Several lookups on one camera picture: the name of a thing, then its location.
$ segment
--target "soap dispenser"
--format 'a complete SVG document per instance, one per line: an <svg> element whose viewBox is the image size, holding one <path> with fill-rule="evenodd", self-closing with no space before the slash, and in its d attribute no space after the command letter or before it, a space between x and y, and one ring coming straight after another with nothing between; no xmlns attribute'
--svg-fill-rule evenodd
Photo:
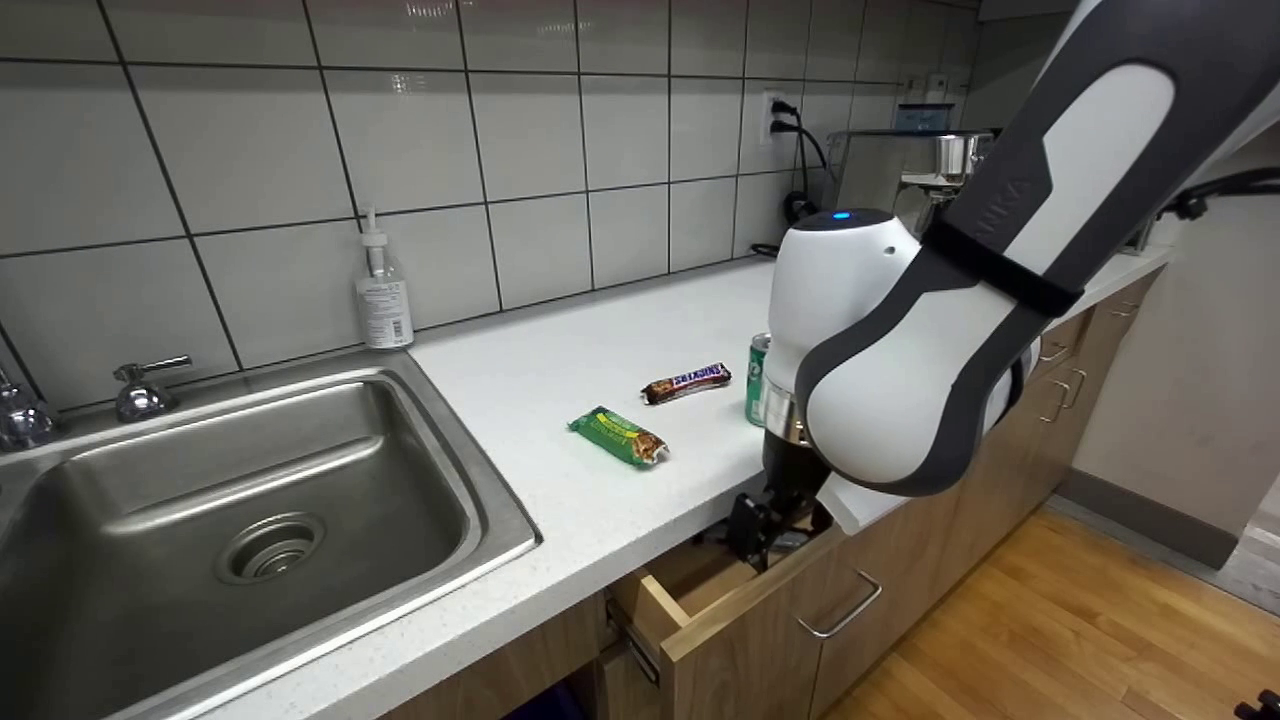
<svg viewBox="0 0 1280 720"><path fill-rule="evenodd" d="M378 215L372 208L366 211L360 245L365 258L356 275L356 301L365 345L371 350L404 347L413 342L408 283L396 272L387 233L378 229Z"/></svg>

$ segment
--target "coffee machine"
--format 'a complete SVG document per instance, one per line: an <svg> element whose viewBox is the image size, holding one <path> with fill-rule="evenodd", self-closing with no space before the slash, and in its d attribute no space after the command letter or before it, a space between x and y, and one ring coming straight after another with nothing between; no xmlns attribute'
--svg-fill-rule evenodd
<svg viewBox="0 0 1280 720"><path fill-rule="evenodd" d="M835 183L823 208L876 208L916 237L991 151L987 131L846 131L828 137Z"/></svg>

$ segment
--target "sink basin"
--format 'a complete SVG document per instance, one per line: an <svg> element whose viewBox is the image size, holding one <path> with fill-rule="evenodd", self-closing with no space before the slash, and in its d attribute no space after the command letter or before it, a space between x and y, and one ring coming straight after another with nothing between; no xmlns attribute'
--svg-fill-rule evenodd
<svg viewBox="0 0 1280 720"><path fill-rule="evenodd" d="M0 717L191 717L538 542L404 354L0 460Z"/></svg>

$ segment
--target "faucet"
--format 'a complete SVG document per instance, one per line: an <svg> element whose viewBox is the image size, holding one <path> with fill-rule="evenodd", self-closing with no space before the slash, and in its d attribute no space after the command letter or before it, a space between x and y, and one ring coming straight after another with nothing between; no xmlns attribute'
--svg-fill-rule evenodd
<svg viewBox="0 0 1280 720"><path fill-rule="evenodd" d="M191 365L191 355L179 355L168 360L157 360L138 365L129 363L115 369L113 375L124 383L115 396L115 418L122 423L137 423L156 415L164 415L178 406L178 398L154 382L143 379L147 373L186 368Z"/></svg>
<svg viewBox="0 0 1280 720"><path fill-rule="evenodd" d="M40 447L61 434L58 413L29 389L10 382L0 368L0 452Z"/></svg>

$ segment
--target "green soda can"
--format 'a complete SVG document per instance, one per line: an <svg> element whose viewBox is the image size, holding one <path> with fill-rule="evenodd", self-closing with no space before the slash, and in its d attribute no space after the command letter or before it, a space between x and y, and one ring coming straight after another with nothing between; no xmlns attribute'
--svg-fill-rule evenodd
<svg viewBox="0 0 1280 720"><path fill-rule="evenodd" d="M751 359L746 366L746 419L764 427L764 356L773 336L760 333L751 338Z"/></svg>

